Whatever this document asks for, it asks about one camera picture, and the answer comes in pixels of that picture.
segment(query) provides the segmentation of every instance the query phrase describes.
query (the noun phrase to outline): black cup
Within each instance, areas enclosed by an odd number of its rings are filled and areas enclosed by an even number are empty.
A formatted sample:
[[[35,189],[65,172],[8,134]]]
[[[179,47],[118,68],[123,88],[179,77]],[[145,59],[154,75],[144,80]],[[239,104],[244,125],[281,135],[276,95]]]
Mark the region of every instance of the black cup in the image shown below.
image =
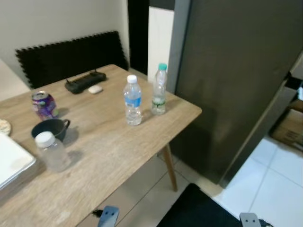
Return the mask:
[[[50,131],[57,139],[63,141],[66,129],[70,125],[70,120],[49,119],[40,122],[32,129],[32,136],[35,138],[44,131]]]

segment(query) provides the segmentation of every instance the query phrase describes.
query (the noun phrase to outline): soda can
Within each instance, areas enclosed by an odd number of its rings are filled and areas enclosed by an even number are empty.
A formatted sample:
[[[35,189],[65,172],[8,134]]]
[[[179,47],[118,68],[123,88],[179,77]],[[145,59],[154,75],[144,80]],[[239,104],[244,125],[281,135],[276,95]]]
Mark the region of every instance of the soda can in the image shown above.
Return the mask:
[[[42,121],[58,116],[58,109],[53,97],[45,91],[38,91],[32,95],[33,109]]]

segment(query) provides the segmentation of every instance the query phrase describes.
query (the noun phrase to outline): wooden table leg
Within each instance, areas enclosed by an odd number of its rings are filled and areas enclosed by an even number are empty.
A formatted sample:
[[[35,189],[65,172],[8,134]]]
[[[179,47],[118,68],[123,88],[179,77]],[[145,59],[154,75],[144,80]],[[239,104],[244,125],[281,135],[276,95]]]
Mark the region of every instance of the wooden table leg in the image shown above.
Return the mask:
[[[164,160],[166,163],[166,167],[169,173],[169,177],[172,183],[172,187],[174,189],[174,191],[176,192],[178,190],[177,188],[177,181],[176,181],[176,175],[175,175],[175,171],[174,171],[174,164],[172,162],[172,158],[171,158],[171,151],[170,151],[170,146],[169,144],[166,144],[166,146],[163,149],[163,155],[164,155]]]

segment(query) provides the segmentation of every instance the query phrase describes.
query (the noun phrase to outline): refrigerator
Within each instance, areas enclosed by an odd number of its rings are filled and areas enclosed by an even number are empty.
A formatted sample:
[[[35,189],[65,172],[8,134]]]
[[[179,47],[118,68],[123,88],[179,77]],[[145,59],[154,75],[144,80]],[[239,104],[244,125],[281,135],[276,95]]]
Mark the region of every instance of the refrigerator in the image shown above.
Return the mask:
[[[169,61],[169,69],[178,68],[175,94],[202,114],[170,145],[222,187],[302,82],[301,73],[292,73],[302,66],[302,9],[302,0],[191,1],[179,67]],[[173,32],[172,43],[176,39]]]

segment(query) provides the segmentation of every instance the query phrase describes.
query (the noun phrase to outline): clear plastic bottle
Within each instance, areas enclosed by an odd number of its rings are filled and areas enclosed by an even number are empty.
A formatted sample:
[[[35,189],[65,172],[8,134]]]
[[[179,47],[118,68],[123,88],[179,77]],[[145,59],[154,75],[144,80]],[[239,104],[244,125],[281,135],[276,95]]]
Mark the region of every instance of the clear plastic bottle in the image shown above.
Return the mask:
[[[129,125],[138,125],[141,123],[142,115],[141,105],[141,88],[137,83],[136,75],[127,76],[127,85],[124,88],[125,98],[125,115],[126,122]]]
[[[53,172],[65,170],[71,163],[62,142],[55,138],[50,131],[44,131],[35,138],[39,153],[47,168]]]
[[[159,69],[153,81],[151,112],[155,115],[161,115],[165,113],[165,91],[167,80],[166,68],[166,64],[160,63]]]

